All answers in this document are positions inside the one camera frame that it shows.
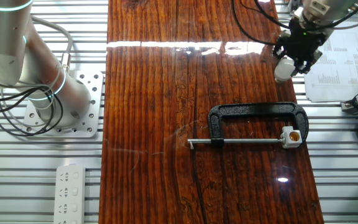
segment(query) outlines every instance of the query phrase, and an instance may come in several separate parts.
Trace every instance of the mounting plate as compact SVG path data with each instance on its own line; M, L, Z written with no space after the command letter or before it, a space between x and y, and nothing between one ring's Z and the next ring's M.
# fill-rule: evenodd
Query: mounting plate
M89 90L91 103L88 112L71 126L59 127L58 125L54 130L30 138L92 138L98 132L103 74L101 72L92 71L70 71L70 76L82 82ZM44 123L39 118L34 105L30 101L25 110L24 123L31 125ZM34 133L40 128L41 127L28 128L27 126L23 126L22 130Z

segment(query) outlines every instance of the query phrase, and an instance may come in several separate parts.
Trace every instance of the table surface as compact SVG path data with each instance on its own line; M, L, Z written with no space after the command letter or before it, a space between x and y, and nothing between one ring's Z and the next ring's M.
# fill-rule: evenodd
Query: table surface
M245 5L253 1L243 0ZM262 2L277 16L273 2ZM278 27L235 1L254 37ZM296 101L271 47L230 1L109 1L99 223L322 223L306 146L197 145L216 105ZM277 138L285 118L225 122L227 138Z

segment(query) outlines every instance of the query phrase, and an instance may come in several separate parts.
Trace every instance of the black cable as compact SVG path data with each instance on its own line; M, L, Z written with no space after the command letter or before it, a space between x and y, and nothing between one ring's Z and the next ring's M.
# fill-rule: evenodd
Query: black cable
M53 119L53 115L54 115L54 107L53 107L53 105L51 105L52 112L51 112L51 117L50 117L50 119L49 119L48 122L45 124L45 126L44 126L42 129L40 129L39 131L37 131L36 133L27 133L27 132L24 132L24 131L20 130L22 133L25 133L25 134L16 134L16 133L13 133L13 132L10 131L10 130L7 130L1 123L0 123L0 128L1 128L3 131L5 131L5 132L7 132L7 133L9 133L9 134L11 134L11 135L13 135L13 136L19 136L19 137L30 137L30 136L35 136L35 135L37 135L37 134L43 134L43 133L49 132L50 130L52 130L53 128L55 128L55 127L59 124L59 122L62 120L62 118L63 118L63 105L62 105L62 102L60 101L60 99L59 99L56 95L53 94L53 97L58 101L58 104L59 104L60 109L61 109L61 113L60 113L60 117L59 117L59 119L57 120L57 122L56 122L52 127L50 127L49 129L45 129L45 128L50 124L50 122L51 122L52 119ZM18 129L18 127L15 126L15 125L11 122L11 120L10 120L9 118L7 118L7 120L8 120L8 122L9 122L10 124L12 124L14 127L16 127L16 129Z
M316 31L316 30L321 30L321 29L326 29L326 28L333 28L337 25L339 25L341 22L345 21L346 19L352 17L354 14L356 14L358 12L358 8L354 11L352 11L351 13L349 13L348 15L346 15L345 17L343 17L342 19L333 22L332 24L326 25L326 26L321 26L321 27L316 27L316 28L311 28L311 29L294 29L291 28L289 26L286 26L284 24L282 24L281 22L278 22L275 20L274 17L268 15L264 9L262 8L262 6L260 6L258 0L254 0L255 5L257 6L257 8L259 9L260 13L262 13L268 20L272 21L274 24L279 25L280 27L286 28L286 29L290 29L290 30L302 30L302 31Z
M25 100L28 96L30 96L35 91L37 91L37 90L34 90L34 91L31 91L31 92L27 93L21 99L19 99L15 104L13 104L12 106L0 110L0 113L5 112L5 111L9 111L9 110L15 108L17 105L19 105L19 103L21 103L23 100Z
M28 90L26 90L26 91L23 91L22 93L18 93L18 94L16 94L16 95L13 95L13 96L10 96L10 97L7 97L7 98L2 98L2 99L0 99L0 101L12 100L12 99L14 99L14 98L17 98L17 97L19 97L19 96L25 95L25 94L30 93L30 92L31 92L31 94L33 94L33 92L35 92L35 91L37 91L37 90L42 90L42 89L44 89L44 88L45 88L44 86L34 87L34 88L28 89Z
M261 13L258 9L254 9L254 8L251 8L251 7L248 7L246 6L244 3L242 3L242 1L240 0L240 5L246 9L249 9L249 10L253 10L253 11L257 11L259 13Z
M246 36L248 37L250 40L253 40L255 42L258 42L258 43L261 43L261 44L265 44L265 45L275 45L274 43L271 43L271 42L266 42L266 41L263 41L263 40L258 40L258 39L255 39L253 38L251 35L249 35L247 33L247 31L244 30L244 28L242 28L238 18L237 18L237 14L236 14L236 8L234 6L234 0L231 0L231 6L232 6L232 11L233 11L233 14L234 14L234 21L236 22L238 28L240 29L240 31Z
M51 101L51 99L50 99L50 97L48 96L47 93L46 93L46 96L47 96L47 98L48 98L48 100L49 100L49 103L51 103L52 101ZM21 130L21 128L17 127L17 126L8 118L8 116L6 115L5 112L2 112L2 114L4 115L5 119L9 122L9 124L11 124L16 130L18 130L18 131L20 131L20 132L26 134L27 136L33 136L33 135L36 135L36 134L40 134L43 130L46 130L46 128L48 127L48 125L50 124L50 122L51 122L52 119L53 119L53 111L54 111L53 105L51 105L51 110L52 110L52 113L51 113L50 119L48 120L48 122L45 123L45 126L44 126L43 128L41 128L39 131L37 131L36 133L29 133L29 132L27 132L27 131Z

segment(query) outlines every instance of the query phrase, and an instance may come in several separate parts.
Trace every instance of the electrical outlet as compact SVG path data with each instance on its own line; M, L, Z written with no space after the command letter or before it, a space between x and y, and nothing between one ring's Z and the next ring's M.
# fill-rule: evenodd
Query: electrical outlet
M60 166L56 170L53 224L83 224L85 167Z

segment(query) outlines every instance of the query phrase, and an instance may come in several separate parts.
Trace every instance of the wooden board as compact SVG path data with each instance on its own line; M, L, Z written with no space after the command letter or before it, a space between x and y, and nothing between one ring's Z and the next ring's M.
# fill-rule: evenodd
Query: wooden board
M274 42L280 29L235 3L244 29ZM323 222L306 146L186 143L209 138L215 105L296 101L230 1L109 0L108 42L99 223ZM224 133L277 138L288 123L230 120Z

